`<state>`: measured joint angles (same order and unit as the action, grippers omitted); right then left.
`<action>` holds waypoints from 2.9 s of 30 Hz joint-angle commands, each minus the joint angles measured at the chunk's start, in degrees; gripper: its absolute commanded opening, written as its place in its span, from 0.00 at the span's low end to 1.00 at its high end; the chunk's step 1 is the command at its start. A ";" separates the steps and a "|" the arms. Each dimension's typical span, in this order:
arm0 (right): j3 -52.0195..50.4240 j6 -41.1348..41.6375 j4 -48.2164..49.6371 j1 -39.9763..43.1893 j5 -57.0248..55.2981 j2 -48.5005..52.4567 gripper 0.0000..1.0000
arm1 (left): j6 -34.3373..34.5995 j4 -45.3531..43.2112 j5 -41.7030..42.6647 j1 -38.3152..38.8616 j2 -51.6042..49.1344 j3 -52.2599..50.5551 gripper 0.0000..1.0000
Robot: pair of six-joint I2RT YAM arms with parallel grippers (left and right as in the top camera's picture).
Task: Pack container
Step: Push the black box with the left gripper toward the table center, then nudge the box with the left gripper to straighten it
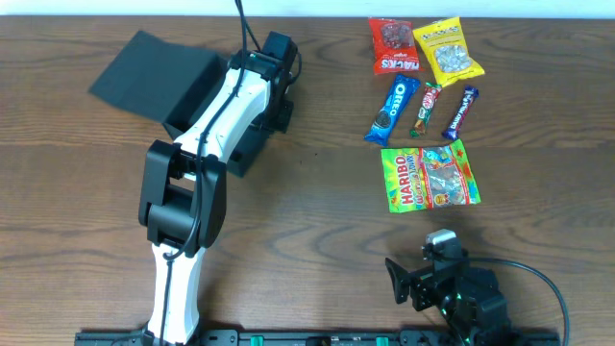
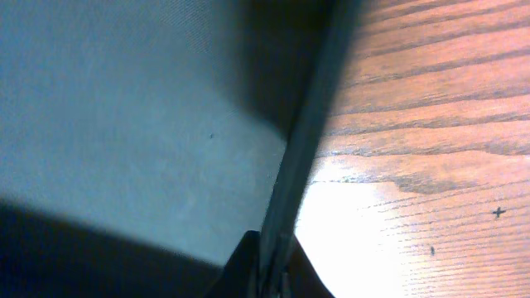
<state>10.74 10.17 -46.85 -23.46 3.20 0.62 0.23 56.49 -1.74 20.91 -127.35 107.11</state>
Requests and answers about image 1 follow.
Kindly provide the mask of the green Haribo gummy bag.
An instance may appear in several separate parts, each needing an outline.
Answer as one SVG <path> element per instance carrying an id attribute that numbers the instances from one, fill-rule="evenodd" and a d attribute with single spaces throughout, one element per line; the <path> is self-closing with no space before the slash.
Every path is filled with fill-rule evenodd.
<path id="1" fill-rule="evenodd" d="M 388 209 L 392 213 L 433 210 L 481 202 L 464 144 L 382 149 Z"/>

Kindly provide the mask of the dark green gift box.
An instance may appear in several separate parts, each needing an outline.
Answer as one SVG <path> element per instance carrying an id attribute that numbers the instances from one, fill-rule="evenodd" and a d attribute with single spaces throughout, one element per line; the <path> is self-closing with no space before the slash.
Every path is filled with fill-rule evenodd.
<path id="1" fill-rule="evenodd" d="M 198 170 L 244 176 L 272 132 L 237 127 L 244 66 L 218 53 L 166 42 L 139 31 L 90 87 L 123 110 L 160 123 L 171 139 L 147 151 L 147 180 L 188 178 Z"/>

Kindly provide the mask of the red Hacks candy bag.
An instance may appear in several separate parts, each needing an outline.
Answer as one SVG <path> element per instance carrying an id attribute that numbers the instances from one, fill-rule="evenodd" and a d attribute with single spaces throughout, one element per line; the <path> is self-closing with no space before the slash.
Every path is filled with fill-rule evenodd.
<path id="1" fill-rule="evenodd" d="M 368 24 L 374 44 L 376 75 L 422 70 L 410 21 L 370 17 Z"/>

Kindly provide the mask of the blue Oreo cookie pack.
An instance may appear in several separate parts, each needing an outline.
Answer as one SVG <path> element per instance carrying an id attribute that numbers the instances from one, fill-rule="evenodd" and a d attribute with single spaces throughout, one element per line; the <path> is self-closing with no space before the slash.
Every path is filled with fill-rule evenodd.
<path id="1" fill-rule="evenodd" d="M 418 79 L 398 74 L 364 140 L 387 146 L 401 114 L 420 85 Z"/>

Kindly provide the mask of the yellow nut snack bag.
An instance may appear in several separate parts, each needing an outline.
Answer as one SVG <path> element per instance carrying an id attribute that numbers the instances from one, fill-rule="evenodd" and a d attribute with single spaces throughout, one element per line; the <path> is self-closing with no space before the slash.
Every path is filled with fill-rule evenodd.
<path id="1" fill-rule="evenodd" d="M 413 35 L 430 64 L 435 81 L 442 87 L 485 74 L 469 54 L 458 16 L 414 29 Z"/>

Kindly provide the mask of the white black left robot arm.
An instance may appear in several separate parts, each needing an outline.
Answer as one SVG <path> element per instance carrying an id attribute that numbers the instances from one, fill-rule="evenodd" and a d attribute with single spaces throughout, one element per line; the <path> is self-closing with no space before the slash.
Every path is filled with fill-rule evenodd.
<path id="1" fill-rule="evenodd" d="M 150 146 L 138 220 L 157 274 L 142 344 L 195 344 L 201 267 L 225 220 L 227 174 L 243 176 L 268 137 L 286 131 L 293 111 L 286 93 L 300 63 L 297 44 L 278 32 L 257 51 L 242 48 L 198 119 L 172 142 Z"/>

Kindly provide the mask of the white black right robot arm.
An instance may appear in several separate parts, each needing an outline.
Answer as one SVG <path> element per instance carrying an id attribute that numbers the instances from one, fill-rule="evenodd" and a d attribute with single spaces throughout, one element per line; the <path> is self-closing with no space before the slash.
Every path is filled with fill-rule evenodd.
<path id="1" fill-rule="evenodd" d="M 426 245 L 424 255 L 431 265 L 412 272 L 393 259 L 385 260 L 398 304 L 410 301 L 417 311 L 438 309 L 453 336 L 464 345 L 516 342 L 507 300 L 493 271 L 471 266 L 462 248 Z"/>

